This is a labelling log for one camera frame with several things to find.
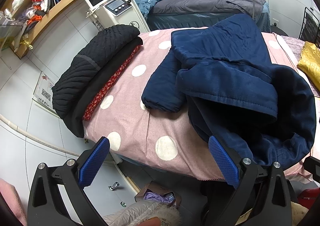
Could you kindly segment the navy blue padded jacket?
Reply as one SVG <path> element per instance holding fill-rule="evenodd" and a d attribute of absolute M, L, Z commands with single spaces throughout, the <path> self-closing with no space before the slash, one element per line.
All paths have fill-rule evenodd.
<path fill-rule="evenodd" d="M 295 165 L 315 141 L 315 98 L 294 69 L 274 64 L 252 18 L 233 15 L 171 34 L 171 49 L 142 94 L 150 109 L 188 107 L 204 140 L 259 165 Z"/>

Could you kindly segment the pink cloth at edge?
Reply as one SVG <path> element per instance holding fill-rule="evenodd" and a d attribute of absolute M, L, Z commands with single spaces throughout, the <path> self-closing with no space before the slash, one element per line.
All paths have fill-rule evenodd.
<path fill-rule="evenodd" d="M 27 225 L 25 210 L 16 188 L 3 179 L 0 179 L 0 182 L 1 194 L 4 197 L 7 205 L 17 219 L 22 223 L 22 225 Z"/>

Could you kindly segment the red object at edge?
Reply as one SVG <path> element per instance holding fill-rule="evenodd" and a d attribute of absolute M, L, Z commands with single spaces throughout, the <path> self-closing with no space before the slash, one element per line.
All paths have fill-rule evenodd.
<path fill-rule="evenodd" d="M 319 188 L 306 189 L 298 195 L 298 203 L 310 210 L 319 196 L 319 193 Z"/>

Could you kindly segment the beige quilted fur-trim coat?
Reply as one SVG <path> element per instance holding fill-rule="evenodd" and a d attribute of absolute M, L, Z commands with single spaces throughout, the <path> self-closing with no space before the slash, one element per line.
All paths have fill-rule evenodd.
<path fill-rule="evenodd" d="M 108 225 L 181 225 L 177 208 L 157 201 L 139 201 L 103 217 Z"/>

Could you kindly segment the cardboard box with purple cloth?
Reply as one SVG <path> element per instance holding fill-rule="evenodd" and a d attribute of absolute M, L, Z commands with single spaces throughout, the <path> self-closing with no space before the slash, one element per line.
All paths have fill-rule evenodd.
<path fill-rule="evenodd" d="M 168 206 L 175 205 L 176 207 L 180 206 L 181 200 L 181 196 L 178 193 L 154 181 L 144 186 L 135 196 L 136 202 L 156 201 Z"/>

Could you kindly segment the pink polka dot bedsheet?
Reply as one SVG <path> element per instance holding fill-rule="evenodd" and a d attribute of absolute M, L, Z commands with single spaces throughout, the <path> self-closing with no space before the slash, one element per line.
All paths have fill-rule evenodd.
<path fill-rule="evenodd" d="M 147 108 L 142 102 L 146 84 L 171 49 L 172 32 L 187 29 L 205 28 L 172 28 L 140 35 L 142 48 L 95 108 L 91 119 L 84 121 L 85 135 L 93 141 L 106 137 L 112 152 L 151 167 L 199 180 L 225 179 L 209 151 L 208 141 L 191 125 L 186 105 L 178 112 L 166 112 Z M 270 58 L 274 64 L 292 68 L 286 57 Z M 295 165 L 288 169 L 281 166 L 285 174 L 301 173 L 305 158 L 312 152 L 313 146 Z"/>

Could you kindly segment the white sign on floor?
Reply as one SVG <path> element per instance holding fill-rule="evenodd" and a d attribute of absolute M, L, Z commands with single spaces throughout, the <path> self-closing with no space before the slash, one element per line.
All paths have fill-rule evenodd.
<path fill-rule="evenodd" d="M 54 82 L 44 72 L 41 72 L 34 90 L 33 99 L 37 101 L 40 105 L 42 105 L 44 108 L 48 109 L 53 113 L 56 113 L 53 109 L 52 103 L 52 88 L 54 85 Z"/>

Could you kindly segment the red floral folded cloth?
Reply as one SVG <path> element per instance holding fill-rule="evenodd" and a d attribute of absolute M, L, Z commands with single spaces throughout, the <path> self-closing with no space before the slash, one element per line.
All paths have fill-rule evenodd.
<path fill-rule="evenodd" d="M 98 106 L 98 104 L 103 100 L 104 96 L 108 92 L 108 90 L 116 83 L 117 79 L 120 77 L 120 75 L 123 73 L 127 65 L 130 63 L 133 56 L 140 50 L 142 45 L 137 45 L 130 56 L 125 60 L 125 62 L 122 63 L 122 65 L 117 69 L 117 71 L 110 77 L 110 79 L 107 81 L 107 83 L 102 87 L 102 89 L 95 95 L 93 100 L 87 105 L 87 108 L 85 109 L 85 113 L 82 116 L 82 119 L 85 121 L 89 121 L 91 119 L 91 116 L 95 110 L 95 108 Z"/>

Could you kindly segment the golden yellow pillow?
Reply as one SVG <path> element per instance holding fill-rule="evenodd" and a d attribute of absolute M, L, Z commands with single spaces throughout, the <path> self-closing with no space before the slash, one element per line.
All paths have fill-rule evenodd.
<path fill-rule="evenodd" d="M 305 42 L 298 68 L 302 70 L 313 82 L 317 90 L 320 89 L 320 55 L 319 48 L 308 41 Z"/>

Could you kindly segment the black quilted folded garment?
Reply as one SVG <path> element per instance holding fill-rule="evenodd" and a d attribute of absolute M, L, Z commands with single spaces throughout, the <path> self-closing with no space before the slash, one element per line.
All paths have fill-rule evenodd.
<path fill-rule="evenodd" d="M 99 31 L 53 86 L 53 109 L 75 136 L 84 138 L 82 121 L 88 105 L 134 49 L 143 45 L 139 35 L 136 27 L 124 24 Z"/>

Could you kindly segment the black metal rack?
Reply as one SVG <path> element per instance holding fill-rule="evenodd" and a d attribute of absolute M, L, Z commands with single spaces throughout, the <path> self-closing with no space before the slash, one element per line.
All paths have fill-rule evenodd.
<path fill-rule="evenodd" d="M 299 39 L 313 43 L 319 48 L 319 19 L 314 15 L 313 11 L 307 7 L 304 9 Z"/>

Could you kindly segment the white medical machine with screen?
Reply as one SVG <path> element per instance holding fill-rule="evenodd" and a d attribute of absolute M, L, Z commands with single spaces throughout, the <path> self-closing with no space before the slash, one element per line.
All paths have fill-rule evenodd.
<path fill-rule="evenodd" d="M 140 32 L 150 29 L 135 0 L 84 0 L 88 5 L 87 17 L 101 30 L 113 25 L 131 25 Z"/>

